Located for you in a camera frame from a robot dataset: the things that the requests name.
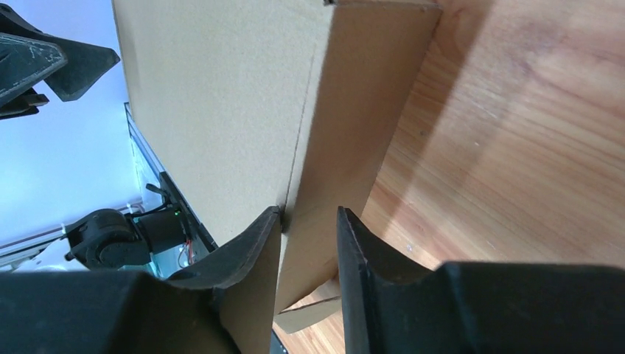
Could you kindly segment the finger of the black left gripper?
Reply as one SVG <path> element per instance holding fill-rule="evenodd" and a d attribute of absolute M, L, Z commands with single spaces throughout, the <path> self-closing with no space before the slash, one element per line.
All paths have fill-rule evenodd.
<path fill-rule="evenodd" d="M 50 42 L 1 33 L 1 106 L 22 95 L 68 62 Z"/>
<path fill-rule="evenodd" d="M 67 64 L 44 81 L 64 102 L 80 99 L 120 57 L 111 48 L 73 41 L 40 31 L 7 4 L 1 4 L 1 31 L 60 47 Z"/>

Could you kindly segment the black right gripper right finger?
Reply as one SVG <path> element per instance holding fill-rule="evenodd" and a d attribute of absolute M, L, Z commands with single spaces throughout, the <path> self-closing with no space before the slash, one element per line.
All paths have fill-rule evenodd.
<path fill-rule="evenodd" d="M 446 262 L 430 270 L 337 213 L 348 353 L 622 353 L 624 270 Z"/>

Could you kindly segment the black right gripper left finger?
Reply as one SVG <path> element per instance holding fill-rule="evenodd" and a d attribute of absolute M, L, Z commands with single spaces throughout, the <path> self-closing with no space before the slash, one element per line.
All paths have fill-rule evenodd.
<path fill-rule="evenodd" d="M 1 275 L 3 353 L 268 353 L 281 211 L 160 280 L 142 271 Z"/>

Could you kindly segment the brown cardboard sheet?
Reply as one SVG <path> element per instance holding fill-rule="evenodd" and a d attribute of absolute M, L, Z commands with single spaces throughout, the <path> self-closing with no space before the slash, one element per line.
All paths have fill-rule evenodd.
<path fill-rule="evenodd" d="M 282 211 L 275 318 L 338 270 L 425 58 L 433 1 L 115 1 L 132 118 L 218 244 Z"/>

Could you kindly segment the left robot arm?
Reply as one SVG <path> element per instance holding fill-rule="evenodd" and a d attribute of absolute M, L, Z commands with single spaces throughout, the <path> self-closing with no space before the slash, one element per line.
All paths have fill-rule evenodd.
<path fill-rule="evenodd" d="M 118 94 L 97 83 L 115 49 L 43 32 L 1 5 L 1 264 L 18 271 L 142 270 L 187 241 L 157 177 L 145 208 L 130 185 Z"/>

